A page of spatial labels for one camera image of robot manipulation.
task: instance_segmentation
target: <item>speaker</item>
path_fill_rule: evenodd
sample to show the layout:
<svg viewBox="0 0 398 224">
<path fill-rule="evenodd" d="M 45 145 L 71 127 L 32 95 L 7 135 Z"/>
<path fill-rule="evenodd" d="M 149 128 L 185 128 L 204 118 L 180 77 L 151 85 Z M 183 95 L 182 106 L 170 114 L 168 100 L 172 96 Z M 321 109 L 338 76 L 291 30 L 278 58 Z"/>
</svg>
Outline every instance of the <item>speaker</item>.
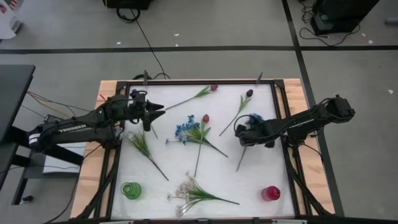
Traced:
<svg viewBox="0 0 398 224">
<path fill-rule="evenodd" d="M 102 0 L 109 8 L 147 10 L 153 0 Z"/>
<path fill-rule="evenodd" d="M 316 35 L 352 32 L 379 0 L 317 0 L 311 26 Z"/>
</svg>

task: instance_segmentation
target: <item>gray floor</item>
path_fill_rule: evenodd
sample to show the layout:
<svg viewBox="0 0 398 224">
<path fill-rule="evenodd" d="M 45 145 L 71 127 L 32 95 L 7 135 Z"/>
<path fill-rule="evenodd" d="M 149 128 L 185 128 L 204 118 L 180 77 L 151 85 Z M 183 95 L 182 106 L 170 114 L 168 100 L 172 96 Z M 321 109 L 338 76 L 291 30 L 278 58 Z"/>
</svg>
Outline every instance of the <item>gray floor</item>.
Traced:
<svg viewBox="0 0 398 224">
<path fill-rule="evenodd" d="M 385 16 L 398 16 L 396 6 L 395 1 L 380 1 L 361 24 L 363 30 L 344 45 L 369 45 L 369 39 L 373 45 L 398 44 L 398 27 L 383 24 Z M 301 5 L 290 0 L 289 7 L 298 31 L 304 26 Z M 122 23 L 101 1 L 26 1 L 21 12 L 24 27 L 16 38 L 2 41 L 0 49 L 147 47 L 137 25 Z M 142 14 L 140 22 L 156 47 L 292 45 L 280 0 L 247 0 L 244 4 L 238 0 L 158 0 Z M 319 45 L 316 40 L 299 41 L 301 45 Z M 264 78 L 301 78 L 295 52 L 157 55 L 172 78 L 256 78 L 260 72 Z M 393 114 L 397 109 L 398 52 L 303 52 L 303 56 L 315 99 L 339 93 L 357 111 L 349 123 L 325 128 L 346 216 L 398 219 L 398 165 L 394 161 L 398 124 Z M 130 79 L 144 69 L 150 74 L 160 72 L 150 53 L 0 55 L 0 63 L 36 65 L 30 91 L 84 108 L 94 107 L 100 80 Z M 53 114 L 29 97 L 23 104 Z M 41 121 L 21 108 L 14 125 L 30 130 Z M 21 170 L 11 171 L 0 192 L 2 223 L 42 223 L 54 217 L 67 204 L 75 181 L 29 181 L 25 195 L 35 196 L 35 201 L 10 206 L 20 175 Z M 66 220 L 69 213 L 59 220 Z"/>
</svg>

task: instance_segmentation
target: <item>wooden table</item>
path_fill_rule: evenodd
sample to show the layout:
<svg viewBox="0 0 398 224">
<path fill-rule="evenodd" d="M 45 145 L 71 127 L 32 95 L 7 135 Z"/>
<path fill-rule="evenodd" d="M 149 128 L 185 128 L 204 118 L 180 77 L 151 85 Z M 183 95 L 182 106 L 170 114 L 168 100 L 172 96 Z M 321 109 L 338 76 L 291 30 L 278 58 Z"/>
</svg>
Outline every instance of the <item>wooden table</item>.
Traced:
<svg viewBox="0 0 398 224">
<path fill-rule="evenodd" d="M 288 78 L 288 79 L 283 79 L 283 81 L 285 84 L 285 90 L 291 114 L 297 114 L 301 111 L 307 110 L 308 109 L 307 101 L 304 96 L 300 79 Z M 107 98 L 115 94 L 117 82 L 118 81 L 116 80 L 101 82 L 101 85 L 99 86 L 95 107 L 98 107 L 99 105 L 104 103 L 104 99 L 100 95 Z M 282 95 L 279 91 L 277 91 L 277 96 L 279 99 L 282 117 L 284 118 L 285 112 L 282 104 Z M 307 138 L 305 143 L 318 150 L 318 144 L 315 138 Z M 98 143 L 95 142 L 88 143 L 85 154 L 90 153 L 96 146 L 98 146 Z M 328 210 L 331 213 L 334 213 L 333 202 L 331 200 L 330 190 L 328 182 L 326 181 L 325 170 L 322 161 L 320 159 L 320 156 L 316 152 L 312 151 L 311 149 L 305 146 L 300 146 L 299 151 L 300 151 L 303 173 L 305 176 L 307 187 L 310 189 L 312 194 L 314 194 L 316 199 L 323 205 L 323 207 L 326 210 Z M 104 149 L 98 149 L 84 160 L 83 165 L 81 167 L 80 177 L 75 192 L 75 199 L 73 201 L 72 212 L 70 215 L 71 218 L 79 215 L 83 211 L 83 209 L 88 205 L 88 203 L 96 193 L 100 182 L 100 173 L 103 165 L 103 159 L 104 159 Z M 112 152 L 109 157 L 108 171 L 112 166 L 113 159 L 114 159 L 114 153 Z M 296 185 L 296 191 L 297 191 L 300 213 L 305 214 L 302 193 L 297 185 Z M 100 217 L 106 216 L 106 206 L 108 203 L 108 197 L 109 197 L 109 186 L 107 191 L 103 195 L 101 211 L 99 213 Z"/>
</svg>

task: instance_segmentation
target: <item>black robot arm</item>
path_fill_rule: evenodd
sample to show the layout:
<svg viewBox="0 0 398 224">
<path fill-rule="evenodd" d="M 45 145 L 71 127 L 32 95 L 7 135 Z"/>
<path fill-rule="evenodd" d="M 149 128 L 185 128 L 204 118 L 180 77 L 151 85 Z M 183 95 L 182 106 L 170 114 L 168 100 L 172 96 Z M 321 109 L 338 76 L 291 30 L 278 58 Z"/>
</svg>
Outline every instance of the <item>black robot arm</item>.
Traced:
<svg viewBox="0 0 398 224">
<path fill-rule="evenodd" d="M 69 153 L 57 144 L 96 141 L 105 149 L 115 148 L 120 144 L 115 128 L 117 122 L 128 120 L 137 124 L 142 120 L 144 130 L 149 131 L 150 123 L 165 113 L 160 111 L 162 105 L 151 103 L 145 96 L 146 91 L 133 90 L 130 99 L 123 95 L 112 96 L 84 116 L 38 125 L 29 132 L 29 148 L 49 156 L 55 154 L 57 156 L 54 157 L 68 162 L 74 161 L 72 163 L 75 164 L 82 159 L 77 159 L 73 154 L 67 156 Z"/>
<path fill-rule="evenodd" d="M 273 147 L 275 139 L 287 133 L 291 144 L 299 144 L 311 132 L 319 131 L 329 123 L 348 122 L 354 114 L 355 110 L 350 107 L 348 101 L 336 95 L 335 98 L 324 99 L 311 109 L 285 119 L 264 121 L 253 115 L 243 115 L 240 118 L 251 118 L 250 127 L 239 124 L 235 129 L 235 136 L 239 138 L 242 146 L 265 144 L 267 147 Z"/>
</svg>

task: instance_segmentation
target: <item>wooden board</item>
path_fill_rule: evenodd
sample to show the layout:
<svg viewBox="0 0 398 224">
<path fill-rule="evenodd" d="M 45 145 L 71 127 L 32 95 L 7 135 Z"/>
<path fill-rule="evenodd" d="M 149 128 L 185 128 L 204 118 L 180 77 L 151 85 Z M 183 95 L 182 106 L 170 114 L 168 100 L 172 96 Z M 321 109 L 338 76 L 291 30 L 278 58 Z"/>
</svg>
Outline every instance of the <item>wooden board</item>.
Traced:
<svg viewBox="0 0 398 224">
<path fill-rule="evenodd" d="M 100 94 L 103 95 L 105 98 L 114 95 L 117 82 L 118 81 L 116 80 L 101 82 L 97 96 L 96 107 L 103 103 L 103 99 L 102 97 L 100 97 Z M 305 99 L 300 79 L 284 79 L 284 82 L 291 114 L 296 114 L 301 111 L 307 110 L 307 101 Z M 306 140 L 306 144 L 318 150 L 316 139 L 308 139 Z M 96 146 L 97 144 L 95 143 L 89 144 L 85 154 L 89 153 Z M 98 149 L 95 153 L 92 153 L 90 157 L 86 158 L 86 161 L 83 163 L 79 183 L 75 192 L 75 199 L 73 201 L 72 212 L 70 215 L 71 218 L 76 217 L 83 211 L 83 209 L 92 199 L 92 196 L 97 191 L 100 181 L 100 172 L 103 163 L 103 156 L 104 151 L 102 149 Z M 323 170 L 323 165 L 321 159 L 319 158 L 319 155 L 316 152 L 305 148 L 305 146 L 301 146 L 300 156 L 308 188 L 318 199 L 318 201 L 325 207 L 325 209 L 327 209 L 331 213 L 334 213 L 333 203 L 331 201 L 325 171 Z M 297 190 L 297 195 L 300 201 L 301 193 L 299 189 Z M 103 197 L 103 205 L 106 205 L 107 198 L 108 195 L 105 194 Z M 302 201 L 300 203 L 300 208 L 302 208 L 300 209 L 300 211 L 302 211 L 301 214 L 304 214 Z M 105 216 L 104 206 L 102 206 L 100 216 Z"/>
</svg>

